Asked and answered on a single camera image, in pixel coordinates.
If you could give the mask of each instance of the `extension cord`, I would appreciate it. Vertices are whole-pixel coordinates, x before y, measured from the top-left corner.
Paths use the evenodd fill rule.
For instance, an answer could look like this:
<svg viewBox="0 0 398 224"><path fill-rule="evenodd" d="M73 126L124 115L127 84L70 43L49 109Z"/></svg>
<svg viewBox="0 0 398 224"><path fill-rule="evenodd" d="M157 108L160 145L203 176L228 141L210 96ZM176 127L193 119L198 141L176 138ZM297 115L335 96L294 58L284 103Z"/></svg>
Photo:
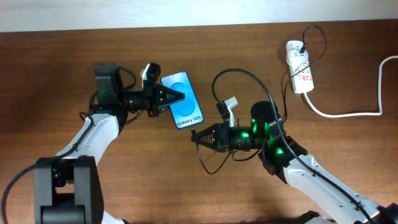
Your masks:
<svg viewBox="0 0 398 224"><path fill-rule="evenodd" d="M377 102L379 106L378 112L359 112L359 113L348 113L348 114L326 114L322 113L312 104L310 98L308 97L307 93L312 91L314 88L311 70L310 68L306 68L309 66L308 63L308 52L305 51L304 54L300 54L300 49L303 47L303 42L298 40L291 40L286 44L286 61L290 67L290 75L294 76L292 78L293 89L295 93L303 94L305 101L311 107L314 112L319 114L320 116L324 116L326 118L346 118L351 116L380 116L382 115L382 104L381 104L381 77L382 77L382 66L390 59L398 58L396 56L390 56L384 59L379 66L379 78L377 82Z"/></svg>

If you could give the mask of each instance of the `blue phone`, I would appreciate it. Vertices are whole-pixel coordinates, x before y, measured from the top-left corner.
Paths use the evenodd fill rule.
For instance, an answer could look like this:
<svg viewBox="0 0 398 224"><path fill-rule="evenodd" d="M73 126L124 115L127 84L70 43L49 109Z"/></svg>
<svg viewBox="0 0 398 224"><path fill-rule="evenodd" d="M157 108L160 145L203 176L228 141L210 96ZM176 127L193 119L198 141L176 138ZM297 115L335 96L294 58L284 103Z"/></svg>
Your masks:
<svg viewBox="0 0 398 224"><path fill-rule="evenodd" d="M187 128L204 121L197 98L186 72L169 75L161 79L162 85L185 94L181 102L170 105L178 129Z"/></svg>

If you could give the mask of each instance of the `wooden table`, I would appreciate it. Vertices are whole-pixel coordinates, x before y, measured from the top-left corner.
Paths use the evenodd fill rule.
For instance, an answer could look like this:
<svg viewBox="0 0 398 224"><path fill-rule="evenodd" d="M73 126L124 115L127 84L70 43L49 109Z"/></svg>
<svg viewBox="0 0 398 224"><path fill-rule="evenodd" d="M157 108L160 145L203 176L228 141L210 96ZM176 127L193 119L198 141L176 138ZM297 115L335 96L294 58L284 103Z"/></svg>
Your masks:
<svg viewBox="0 0 398 224"><path fill-rule="evenodd" d="M380 62L398 54L398 21L316 22L328 37L324 58L312 67L314 105L326 113L377 110ZM151 29L78 30L0 34L0 189L39 157L63 149L82 127L96 90L93 69L114 61L139 73L159 63L161 76L186 71L205 122L221 122L211 94L214 76L232 67L256 74L283 113L281 86L288 78L285 44L300 39L310 23ZM306 36L310 60L323 50L316 30ZM289 87L285 130L346 185L389 205L398 202L398 60L385 64L382 116L326 119ZM124 74L127 85L131 78ZM265 100L258 84L231 73L216 85L221 99L236 96L241 125L251 106ZM98 166L105 209L133 223L238 223L322 212L296 189L269 175L258 158L228 161L207 175L170 112L142 116L126 126ZM224 154L202 148L209 169ZM33 173L15 185L7 203L9 223L33 223Z"/></svg>

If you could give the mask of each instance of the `white wall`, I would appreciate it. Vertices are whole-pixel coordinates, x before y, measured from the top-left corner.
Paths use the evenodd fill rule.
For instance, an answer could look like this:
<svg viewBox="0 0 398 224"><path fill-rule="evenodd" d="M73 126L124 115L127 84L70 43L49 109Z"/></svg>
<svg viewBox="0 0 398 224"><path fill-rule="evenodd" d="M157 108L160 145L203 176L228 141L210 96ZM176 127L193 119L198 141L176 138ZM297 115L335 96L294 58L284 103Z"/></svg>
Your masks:
<svg viewBox="0 0 398 224"><path fill-rule="evenodd" d="M0 0L0 31L398 18L398 0Z"/></svg>

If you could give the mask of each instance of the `blue circle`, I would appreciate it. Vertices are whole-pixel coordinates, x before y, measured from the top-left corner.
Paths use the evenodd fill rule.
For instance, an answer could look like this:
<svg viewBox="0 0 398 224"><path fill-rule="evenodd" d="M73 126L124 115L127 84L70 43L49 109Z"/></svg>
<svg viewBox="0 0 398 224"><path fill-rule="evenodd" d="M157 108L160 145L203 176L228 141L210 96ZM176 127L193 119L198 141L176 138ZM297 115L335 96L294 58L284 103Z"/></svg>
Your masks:
<svg viewBox="0 0 398 224"><path fill-rule="evenodd" d="M180 82L174 83L170 88L181 93L186 93L187 91L187 87ZM189 116L195 110L195 103L191 98L188 98L186 95L183 101L178 102L172 106L175 112L177 112L177 114L180 116Z"/></svg>

